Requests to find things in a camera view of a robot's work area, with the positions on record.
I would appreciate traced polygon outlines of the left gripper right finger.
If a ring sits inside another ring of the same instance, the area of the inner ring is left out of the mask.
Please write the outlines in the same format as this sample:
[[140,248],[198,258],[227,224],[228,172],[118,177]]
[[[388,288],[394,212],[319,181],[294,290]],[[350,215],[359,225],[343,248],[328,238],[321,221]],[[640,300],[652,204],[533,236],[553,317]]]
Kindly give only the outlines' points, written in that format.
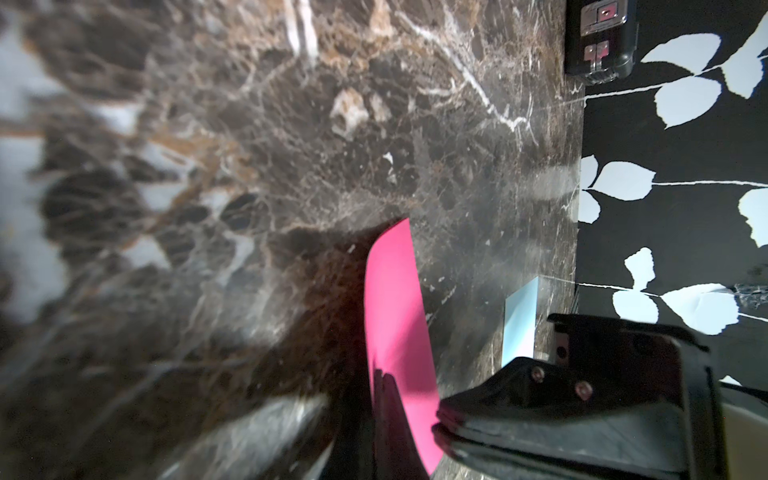
[[395,378],[374,372],[374,478],[427,480]]

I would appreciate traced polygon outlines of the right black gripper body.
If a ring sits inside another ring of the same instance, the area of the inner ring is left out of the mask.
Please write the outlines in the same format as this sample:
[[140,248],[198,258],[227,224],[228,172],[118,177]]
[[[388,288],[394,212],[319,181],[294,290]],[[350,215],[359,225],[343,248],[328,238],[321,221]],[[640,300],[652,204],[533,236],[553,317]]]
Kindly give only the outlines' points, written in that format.
[[518,357],[440,402],[436,444],[496,479],[725,479],[718,379],[675,326],[553,314],[552,362]]

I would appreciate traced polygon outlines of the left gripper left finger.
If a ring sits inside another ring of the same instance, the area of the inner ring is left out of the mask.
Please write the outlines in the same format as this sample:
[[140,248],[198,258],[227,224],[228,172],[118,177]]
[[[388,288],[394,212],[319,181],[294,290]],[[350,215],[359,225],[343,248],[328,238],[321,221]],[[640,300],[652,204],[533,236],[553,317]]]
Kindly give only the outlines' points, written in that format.
[[369,480],[374,478],[374,419],[367,371],[351,380],[341,402],[340,426],[320,478]]

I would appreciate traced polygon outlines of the pink square paper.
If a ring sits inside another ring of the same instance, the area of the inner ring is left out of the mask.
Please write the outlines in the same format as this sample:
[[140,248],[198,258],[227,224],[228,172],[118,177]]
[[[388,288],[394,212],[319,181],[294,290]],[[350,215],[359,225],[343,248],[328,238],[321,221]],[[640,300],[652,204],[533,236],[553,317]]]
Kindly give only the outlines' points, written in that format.
[[368,255],[364,325],[369,373],[393,376],[420,464],[432,474],[443,456],[432,434],[440,398],[407,219],[386,230]]

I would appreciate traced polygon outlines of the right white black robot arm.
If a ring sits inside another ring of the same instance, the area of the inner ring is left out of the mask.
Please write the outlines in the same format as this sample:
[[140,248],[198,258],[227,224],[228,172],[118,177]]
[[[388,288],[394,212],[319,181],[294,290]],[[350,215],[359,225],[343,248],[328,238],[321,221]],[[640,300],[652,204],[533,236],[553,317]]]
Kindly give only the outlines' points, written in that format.
[[552,362],[518,357],[440,402],[436,444],[496,479],[763,479],[767,420],[723,397],[685,328],[553,314]]

